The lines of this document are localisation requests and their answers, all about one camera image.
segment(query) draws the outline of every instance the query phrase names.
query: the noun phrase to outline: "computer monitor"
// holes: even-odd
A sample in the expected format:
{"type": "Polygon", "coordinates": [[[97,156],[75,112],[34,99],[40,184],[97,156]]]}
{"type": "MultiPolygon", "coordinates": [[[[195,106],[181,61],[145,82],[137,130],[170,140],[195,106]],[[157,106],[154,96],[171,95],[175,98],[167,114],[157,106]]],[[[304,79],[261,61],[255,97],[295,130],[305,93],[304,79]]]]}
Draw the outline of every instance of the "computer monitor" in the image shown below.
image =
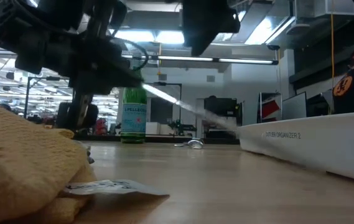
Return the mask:
{"type": "Polygon", "coordinates": [[[215,98],[204,99],[204,109],[222,117],[236,117],[238,110],[235,98],[215,98]]]}

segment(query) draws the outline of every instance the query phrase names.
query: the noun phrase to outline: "yellow cloth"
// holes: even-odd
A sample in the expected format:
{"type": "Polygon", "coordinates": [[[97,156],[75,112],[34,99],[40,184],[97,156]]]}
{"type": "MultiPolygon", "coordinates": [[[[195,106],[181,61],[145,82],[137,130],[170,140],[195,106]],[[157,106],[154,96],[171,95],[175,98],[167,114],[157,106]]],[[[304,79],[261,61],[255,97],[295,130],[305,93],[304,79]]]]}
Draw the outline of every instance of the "yellow cloth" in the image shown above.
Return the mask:
{"type": "Polygon", "coordinates": [[[0,108],[0,222],[71,223],[89,197],[62,193],[96,178],[81,145],[0,108]]]}

